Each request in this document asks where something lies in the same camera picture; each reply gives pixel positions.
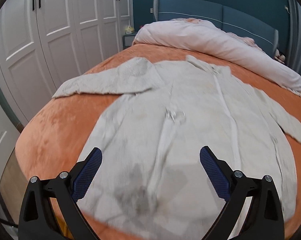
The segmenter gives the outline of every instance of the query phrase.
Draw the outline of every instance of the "blue textured pad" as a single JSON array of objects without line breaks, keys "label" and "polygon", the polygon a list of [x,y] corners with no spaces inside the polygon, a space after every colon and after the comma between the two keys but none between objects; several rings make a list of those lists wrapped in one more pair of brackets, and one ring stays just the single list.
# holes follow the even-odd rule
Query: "blue textured pad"
[{"label": "blue textured pad", "polygon": [[200,150],[199,158],[217,195],[227,202],[230,199],[230,185],[228,179],[204,147]]},{"label": "blue textured pad", "polygon": [[102,163],[102,158],[102,151],[97,148],[84,168],[81,170],[80,174],[75,179],[73,183],[72,194],[72,199],[75,201],[75,203],[85,196],[87,190],[89,189],[89,185],[91,184]]}]

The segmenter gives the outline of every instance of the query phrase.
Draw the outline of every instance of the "wardrobe door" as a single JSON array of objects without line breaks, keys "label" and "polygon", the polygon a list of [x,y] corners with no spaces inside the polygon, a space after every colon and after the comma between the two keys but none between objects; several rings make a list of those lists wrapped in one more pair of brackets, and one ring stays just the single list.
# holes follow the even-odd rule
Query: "wardrobe door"
[{"label": "wardrobe door", "polygon": [[102,0],[102,39],[105,59],[120,51],[120,27],[117,2],[118,0]]},{"label": "wardrobe door", "polygon": [[101,0],[73,0],[76,34],[86,70],[104,60],[101,8]]},{"label": "wardrobe door", "polygon": [[76,37],[72,0],[37,0],[37,25],[56,87],[87,70]]},{"label": "wardrobe door", "polygon": [[35,7],[36,0],[7,0],[0,10],[0,69],[28,121],[56,91],[40,43]]},{"label": "wardrobe door", "polygon": [[130,23],[130,0],[118,0],[118,13],[121,32],[120,35],[125,34],[125,29],[131,24]]}]

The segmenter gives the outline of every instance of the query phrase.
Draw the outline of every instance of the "nightstand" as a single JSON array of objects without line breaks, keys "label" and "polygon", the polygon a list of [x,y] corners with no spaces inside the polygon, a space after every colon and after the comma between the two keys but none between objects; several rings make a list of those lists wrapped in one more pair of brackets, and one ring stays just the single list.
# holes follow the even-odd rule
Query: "nightstand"
[{"label": "nightstand", "polygon": [[132,46],[136,34],[137,32],[123,35],[123,49],[127,49]]}]

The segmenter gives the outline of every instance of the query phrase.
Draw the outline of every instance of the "upholstered headboard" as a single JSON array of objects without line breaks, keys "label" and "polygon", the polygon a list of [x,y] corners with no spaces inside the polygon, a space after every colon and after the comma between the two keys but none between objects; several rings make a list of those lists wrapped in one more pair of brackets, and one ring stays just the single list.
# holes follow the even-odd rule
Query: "upholstered headboard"
[{"label": "upholstered headboard", "polygon": [[274,57],[278,30],[244,12],[203,0],[154,0],[155,21],[196,18],[211,21],[217,28],[241,37],[250,37],[262,50]]}]

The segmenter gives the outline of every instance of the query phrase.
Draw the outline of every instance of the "curtain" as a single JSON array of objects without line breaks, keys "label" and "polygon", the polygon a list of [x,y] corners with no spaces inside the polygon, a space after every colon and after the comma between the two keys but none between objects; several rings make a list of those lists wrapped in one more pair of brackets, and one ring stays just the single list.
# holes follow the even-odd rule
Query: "curtain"
[{"label": "curtain", "polygon": [[301,76],[301,6],[297,0],[288,0],[290,12],[290,37],[286,64]]}]

